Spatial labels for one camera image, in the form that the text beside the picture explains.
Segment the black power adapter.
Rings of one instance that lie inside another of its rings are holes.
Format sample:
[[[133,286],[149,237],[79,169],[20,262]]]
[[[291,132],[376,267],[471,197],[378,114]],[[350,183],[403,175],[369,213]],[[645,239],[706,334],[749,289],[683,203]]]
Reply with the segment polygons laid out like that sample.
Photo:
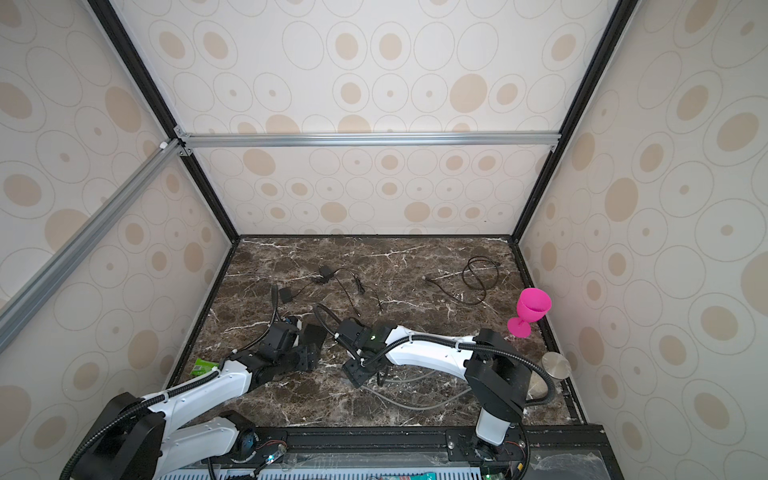
[[[292,290],[289,287],[280,289],[279,296],[284,304],[291,302],[294,298]]]
[[[321,279],[324,282],[327,282],[327,281],[331,280],[335,276],[336,271],[333,268],[331,268],[331,267],[329,267],[327,265],[323,265],[323,266],[319,267],[318,273],[319,273]]]

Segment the black vertical frame post right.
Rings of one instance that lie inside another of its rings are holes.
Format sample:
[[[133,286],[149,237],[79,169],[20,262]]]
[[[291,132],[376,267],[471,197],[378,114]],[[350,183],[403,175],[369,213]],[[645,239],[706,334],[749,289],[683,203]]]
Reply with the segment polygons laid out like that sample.
[[[529,226],[550,181],[560,164],[562,157],[602,79],[610,60],[637,9],[638,0],[620,0],[603,31],[596,50],[587,66],[584,77],[575,91],[573,100],[560,127],[560,138],[554,149],[548,154],[539,172],[533,189],[524,205],[521,216],[510,236],[510,245],[517,245]]]

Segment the silver diagonal aluminium bar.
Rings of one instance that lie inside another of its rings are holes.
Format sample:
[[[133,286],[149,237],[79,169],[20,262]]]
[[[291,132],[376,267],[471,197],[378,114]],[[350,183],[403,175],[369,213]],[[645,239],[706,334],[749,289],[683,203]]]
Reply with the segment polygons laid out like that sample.
[[[181,141],[159,147],[81,228],[14,295],[1,311],[1,349],[6,350],[96,245],[109,233],[147,186],[180,154]]]

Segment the green snack packet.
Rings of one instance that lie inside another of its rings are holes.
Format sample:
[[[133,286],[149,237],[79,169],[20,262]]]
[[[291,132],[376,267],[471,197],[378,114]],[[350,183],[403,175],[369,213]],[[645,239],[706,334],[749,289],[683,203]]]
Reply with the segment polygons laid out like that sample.
[[[190,376],[200,377],[200,376],[209,374],[212,371],[217,370],[218,368],[219,368],[219,364],[217,362],[212,362],[212,361],[203,360],[201,358],[197,358],[190,371]]]

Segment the pink plastic goblet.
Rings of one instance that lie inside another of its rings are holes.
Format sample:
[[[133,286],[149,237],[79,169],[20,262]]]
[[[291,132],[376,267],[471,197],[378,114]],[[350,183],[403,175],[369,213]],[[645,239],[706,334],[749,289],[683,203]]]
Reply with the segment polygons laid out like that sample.
[[[541,320],[552,308],[550,296],[537,288],[526,288],[521,293],[516,304],[516,317],[507,322],[510,334],[518,338],[531,335],[532,325]]]

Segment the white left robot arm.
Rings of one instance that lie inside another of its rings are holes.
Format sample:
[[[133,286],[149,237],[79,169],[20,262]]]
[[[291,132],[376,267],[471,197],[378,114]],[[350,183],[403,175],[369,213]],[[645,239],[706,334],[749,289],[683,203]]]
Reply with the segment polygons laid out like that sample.
[[[160,392],[110,400],[65,463],[63,479],[156,479],[235,450],[254,433],[238,416],[195,427],[189,421],[231,399],[319,362],[326,330],[279,321],[251,348],[229,354],[209,373]]]

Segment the silver horizontal aluminium bar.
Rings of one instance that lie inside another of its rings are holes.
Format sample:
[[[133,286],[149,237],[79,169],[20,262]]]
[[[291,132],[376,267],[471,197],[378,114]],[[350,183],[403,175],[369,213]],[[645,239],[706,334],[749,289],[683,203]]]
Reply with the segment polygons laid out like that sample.
[[[553,131],[523,132],[384,132],[311,134],[184,134],[192,148],[402,147],[479,145],[556,145]]]

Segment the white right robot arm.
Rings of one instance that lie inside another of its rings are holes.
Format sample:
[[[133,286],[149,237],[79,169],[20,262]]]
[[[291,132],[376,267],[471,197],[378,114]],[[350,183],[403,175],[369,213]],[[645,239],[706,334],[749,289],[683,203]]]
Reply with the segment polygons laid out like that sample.
[[[556,381],[540,365],[522,356],[496,331],[448,337],[381,323],[369,328],[353,318],[340,319],[323,304],[312,313],[350,355],[342,369],[356,388],[364,388],[392,366],[415,366],[464,380],[480,405],[471,440],[479,459],[489,462],[512,443],[527,408],[551,403]]]

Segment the black vertical frame post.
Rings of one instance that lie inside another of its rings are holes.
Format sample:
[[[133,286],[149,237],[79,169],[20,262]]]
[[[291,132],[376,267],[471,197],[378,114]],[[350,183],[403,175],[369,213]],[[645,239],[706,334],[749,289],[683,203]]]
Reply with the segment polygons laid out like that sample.
[[[602,79],[610,60],[637,9],[638,0],[620,0],[603,31],[596,50],[587,66],[584,77],[575,91],[573,100],[560,127],[560,138],[554,149],[548,154],[539,172],[533,189],[524,205],[521,216],[510,236],[510,245],[517,245],[529,226],[550,181],[560,164],[562,157]]]
[[[186,143],[178,133],[179,125],[176,118],[168,107],[157,83],[152,78],[122,21],[118,18],[118,12],[112,3],[110,1],[89,0],[87,4],[138,87],[150,111],[159,122],[163,132],[168,138],[179,140],[181,145],[185,147]],[[222,202],[214,192],[211,182],[208,180],[197,158],[188,149],[186,153],[181,155],[181,160],[225,236],[231,243],[236,243],[240,239],[240,234],[237,232],[229,215],[225,212]]]

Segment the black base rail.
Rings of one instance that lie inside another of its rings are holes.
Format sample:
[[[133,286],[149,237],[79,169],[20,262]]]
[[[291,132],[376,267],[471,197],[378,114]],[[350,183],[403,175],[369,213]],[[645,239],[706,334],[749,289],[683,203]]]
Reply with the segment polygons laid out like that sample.
[[[443,453],[453,461],[475,461],[473,426],[411,427],[258,427],[260,444],[279,440],[290,453]],[[514,424],[496,451],[519,459],[546,450],[593,452],[615,457],[603,428],[596,425]]]

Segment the black vertical frame post left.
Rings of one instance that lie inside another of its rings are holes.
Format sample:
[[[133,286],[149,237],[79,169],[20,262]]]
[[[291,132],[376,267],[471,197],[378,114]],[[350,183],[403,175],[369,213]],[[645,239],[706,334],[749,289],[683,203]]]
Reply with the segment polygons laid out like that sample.
[[[150,111],[159,122],[163,132],[168,138],[179,140],[181,145],[185,147],[186,143],[178,133],[179,125],[176,118],[168,107],[157,83],[152,78],[122,21],[118,18],[118,12],[112,3],[110,1],[89,0],[87,4],[138,87]],[[237,232],[229,215],[225,212],[222,202],[214,192],[211,182],[208,180],[197,158],[188,149],[186,153],[181,155],[181,160],[225,236],[231,243],[236,243],[240,239],[240,234]]]

